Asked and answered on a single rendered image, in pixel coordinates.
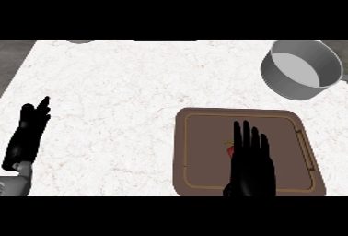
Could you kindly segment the grey metal pot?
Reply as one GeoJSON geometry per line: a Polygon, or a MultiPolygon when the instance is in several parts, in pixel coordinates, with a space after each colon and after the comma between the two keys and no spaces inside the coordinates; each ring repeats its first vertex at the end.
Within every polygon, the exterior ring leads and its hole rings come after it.
{"type": "Polygon", "coordinates": [[[315,40],[275,40],[261,62],[270,89],[290,100],[309,100],[348,73],[334,51],[315,40]]]}

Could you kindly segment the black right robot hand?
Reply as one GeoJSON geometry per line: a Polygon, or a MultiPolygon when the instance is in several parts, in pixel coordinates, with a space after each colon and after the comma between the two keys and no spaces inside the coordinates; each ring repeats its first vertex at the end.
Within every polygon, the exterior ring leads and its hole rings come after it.
{"type": "Polygon", "coordinates": [[[234,122],[234,153],[231,156],[230,182],[222,195],[275,196],[274,165],[270,158],[270,142],[265,134],[249,125],[234,122]]]}

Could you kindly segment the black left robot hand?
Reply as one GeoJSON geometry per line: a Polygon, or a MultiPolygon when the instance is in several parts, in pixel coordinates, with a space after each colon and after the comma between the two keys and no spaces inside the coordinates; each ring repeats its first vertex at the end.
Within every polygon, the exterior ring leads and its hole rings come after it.
{"type": "Polygon", "coordinates": [[[13,167],[22,161],[34,162],[47,121],[50,119],[50,98],[44,97],[38,106],[26,103],[20,109],[19,126],[12,135],[1,168],[16,171],[13,167]]]}

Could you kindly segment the red bell pepper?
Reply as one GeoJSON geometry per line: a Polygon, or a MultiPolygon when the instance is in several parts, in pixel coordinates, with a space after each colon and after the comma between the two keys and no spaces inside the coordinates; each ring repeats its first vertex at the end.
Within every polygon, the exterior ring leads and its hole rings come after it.
{"type": "Polygon", "coordinates": [[[234,141],[233,140],[227,140],[224,142],[224,144],[228,146],[227,147],[227,154],[228,154],[228,157],[231,158],[233,154],[234,154],[234,141]]]}

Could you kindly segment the brown tray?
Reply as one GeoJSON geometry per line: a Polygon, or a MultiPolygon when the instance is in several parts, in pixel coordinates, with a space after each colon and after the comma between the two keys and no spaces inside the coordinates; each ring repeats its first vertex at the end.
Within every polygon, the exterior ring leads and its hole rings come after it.
{"type": "Polygon", "coordinates": [[[221,195],[230,181],[234,124],[268,138],[278,196],[323,196],[305,127],[290,111],[184,108],[175,117],[172,185],[178,195],[221,195]]]}

